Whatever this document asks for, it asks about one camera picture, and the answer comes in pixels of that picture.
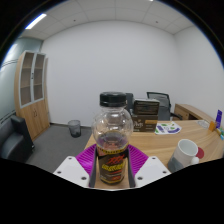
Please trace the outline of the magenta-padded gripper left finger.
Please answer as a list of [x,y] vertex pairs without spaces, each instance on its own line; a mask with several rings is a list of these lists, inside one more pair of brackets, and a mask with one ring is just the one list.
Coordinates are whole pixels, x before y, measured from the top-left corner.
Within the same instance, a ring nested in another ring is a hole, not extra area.
[[91,145],[76,157],[68,156],[54,175],[81,187],[94,187],[96,181],[96,145]]

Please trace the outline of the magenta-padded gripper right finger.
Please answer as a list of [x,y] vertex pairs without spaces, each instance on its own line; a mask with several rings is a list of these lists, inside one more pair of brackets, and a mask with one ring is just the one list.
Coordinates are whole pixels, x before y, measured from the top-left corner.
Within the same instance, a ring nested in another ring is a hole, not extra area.
[[171,172],[156,156],[147,156],[136,147],[128,146],[128,180],[131,188],[140,188]]

